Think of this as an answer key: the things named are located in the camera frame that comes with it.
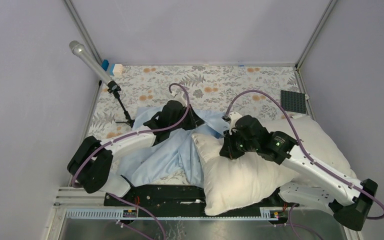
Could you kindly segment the light blue pillowcase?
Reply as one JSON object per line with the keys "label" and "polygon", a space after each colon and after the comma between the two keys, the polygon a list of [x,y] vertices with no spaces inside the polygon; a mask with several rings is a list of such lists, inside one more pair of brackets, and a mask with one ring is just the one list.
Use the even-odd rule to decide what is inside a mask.
{"label": "light blue pillowcase", "polygon": [[162,143],[122,157],[117,174],[138,187],[155,184],[182,170],[190,185],[202,187],[204,174],[192,134],[200,133],[220,139],[228,129],[228,124],[222,119],[223,112],[197,109],[195,113],[204,121],[203,125],[193,130],[177,129]]}

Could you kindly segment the cream white pillow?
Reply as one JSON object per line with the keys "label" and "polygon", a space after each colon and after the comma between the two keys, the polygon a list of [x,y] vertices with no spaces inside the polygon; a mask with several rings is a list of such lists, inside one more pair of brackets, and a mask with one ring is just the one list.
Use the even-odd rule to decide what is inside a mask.
{"label": "cream white pillow", "polygon": [[[293,116],[291,122],[304,148],[339,172],[356,178],[350,163],[320,125],[308,116]],[[256,204],[291,181],[309,187],[317,184],[308,177],[254,152],[237,159],[220,156],[222,139],[203,133],[191,135],[203,172],[204,212],[217,216],[230,210]]]}

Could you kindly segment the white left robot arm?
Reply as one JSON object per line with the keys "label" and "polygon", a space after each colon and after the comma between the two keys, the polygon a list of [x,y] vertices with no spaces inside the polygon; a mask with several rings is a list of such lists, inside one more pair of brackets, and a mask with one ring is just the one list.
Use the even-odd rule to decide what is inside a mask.
{"label": "white left robot arm", "polygon": [[88,194],[105,192],[115,195],[124,206],[132,204],[135,192],[121,175],[111,172],[114,160],[119,160],[138,150],[153,147],[167,140],[177,129],[194,130],[205,121],[191,105],[170,100],[142,126],[101,143],[94,136],[86,137],[67,165],[78,187]]}

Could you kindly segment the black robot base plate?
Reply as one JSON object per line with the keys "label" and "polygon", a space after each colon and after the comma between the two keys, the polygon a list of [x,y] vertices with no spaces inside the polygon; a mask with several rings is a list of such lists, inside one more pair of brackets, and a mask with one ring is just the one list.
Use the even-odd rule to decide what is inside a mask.
{"label": "black robot base plate", "polygon": [[[277,188],[269,197],[246,207],[229,210],[216,215],[217,218],[228,217],[260,217],[260,208],[285,210],[292,207],[279,197],[280,189]],[[206,198],[204,190],[191,185],[142,185],[132,187],[126,195],[121,197],[123,201],[114,198],[109,193],[105,194],[104,206],[127,207],[125,201],[138,205],[150,211],[157,218],[163,217],[198,217],[207,218],[205,214]]]}

